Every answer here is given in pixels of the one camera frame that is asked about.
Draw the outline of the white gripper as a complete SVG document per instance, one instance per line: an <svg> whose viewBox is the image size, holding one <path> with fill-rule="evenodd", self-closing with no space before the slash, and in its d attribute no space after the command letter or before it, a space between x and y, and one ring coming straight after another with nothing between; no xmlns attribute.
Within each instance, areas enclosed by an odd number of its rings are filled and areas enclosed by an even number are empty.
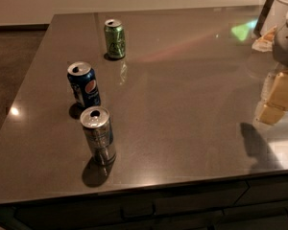
<svg viewBox="0 0 288 230"><path fill-rule="evenodd" d="M288 66L288 12L277 25L273 42L274 59ZM288 111L288 70L279 72L269 92L266 103L259 102L255 110L255 120L273 126Z"/></svg>

